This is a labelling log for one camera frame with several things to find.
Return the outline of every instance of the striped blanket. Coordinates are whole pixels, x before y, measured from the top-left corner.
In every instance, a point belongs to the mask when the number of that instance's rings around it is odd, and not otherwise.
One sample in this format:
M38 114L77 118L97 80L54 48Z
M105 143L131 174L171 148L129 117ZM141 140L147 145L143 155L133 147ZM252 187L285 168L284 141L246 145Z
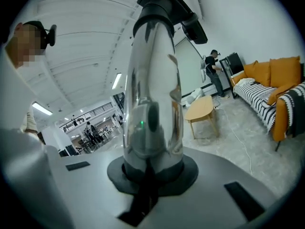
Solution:
M305 82L280 96L286 103L289 115L287 135L293 137L305 131Z
M243 98L250 106L257 112L257 115L262 120L263 124L267 127L269 132L275 122L275 106L264 107L262 105L262 99L266 94L270 93L272 87L263 86L257 82L253 82L244 86L236 85L234 92Z

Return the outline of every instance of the wooden coffee table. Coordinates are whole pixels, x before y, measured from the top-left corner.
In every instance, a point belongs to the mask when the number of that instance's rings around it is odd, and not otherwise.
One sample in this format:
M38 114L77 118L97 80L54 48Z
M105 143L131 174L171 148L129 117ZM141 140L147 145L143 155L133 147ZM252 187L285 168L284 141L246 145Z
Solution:
M192 134L195 139L195 134L193 130L192 123L198 122L198 121L203 121L203 120L208 120L212 128L216 134L216 136L219 136L218 130L216 129L215 122L213 121L213 113L214 113L214 106L212 102L212 97L211 96L205 96L201 97L194 102L192 102L191 106L187 110L185 114L185 119L190 123L191 129L192 129Z

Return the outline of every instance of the tile floor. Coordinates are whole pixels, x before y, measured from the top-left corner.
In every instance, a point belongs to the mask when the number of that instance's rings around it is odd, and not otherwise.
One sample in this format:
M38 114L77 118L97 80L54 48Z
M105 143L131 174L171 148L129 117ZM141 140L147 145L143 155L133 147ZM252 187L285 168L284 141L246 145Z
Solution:
M283 141L275 152L276 142L260 121L256 112L241 98L220 100L213 98L216 110L216 125L220 132L216 137L208 121L193 124L196 139L193 139L190 125L184 121L183 145L200 151L222 156L246 172L250 173L250 159L244 146L234 136L245 144L251 158L252 175L262 181L277 197L284 195L295 184L301 167L301 156L305 148L305 134ZM102 152L114 148L122 148L121 134L99 148Z

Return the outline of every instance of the black mount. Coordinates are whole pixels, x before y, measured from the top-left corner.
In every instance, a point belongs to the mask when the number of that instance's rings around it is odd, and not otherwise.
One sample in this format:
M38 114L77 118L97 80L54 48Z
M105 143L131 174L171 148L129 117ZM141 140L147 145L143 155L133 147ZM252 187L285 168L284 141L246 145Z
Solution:
M151 20L160 20L168 26L172 36L173 26L181 23L182 30L190 41L196 44L207 43L208 39L197 15L183 0L138 0L137 3L143 6L143 10L134 25L133 36L143 24Z

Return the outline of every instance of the white cable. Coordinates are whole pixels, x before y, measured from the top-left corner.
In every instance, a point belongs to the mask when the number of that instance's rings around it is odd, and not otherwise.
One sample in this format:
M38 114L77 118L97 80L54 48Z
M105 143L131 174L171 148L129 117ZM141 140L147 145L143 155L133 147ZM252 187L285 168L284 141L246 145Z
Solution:
M250 161L250 173L251 173L251 175L253 176L252 167L251 167L251 158L250 158L250 155L248 154L246 145L238 138L238 136L235 134L235 132L234 132L233 129L231 128L230 121L229 121L229 117L228 117L226 111L225 111L224 109L222 109L222 108L217 108L217 109L221 109L221 110L224 111L224 114L225 114L225 116L227 117L228 125L229 125L231 131L233 132L233 134L234 134L234 136L237 138L237 140L238 140L242 145L244 145L244 150L246 151L246 153L247 153L247 155L248 155L248 157L249 157L249 161Z

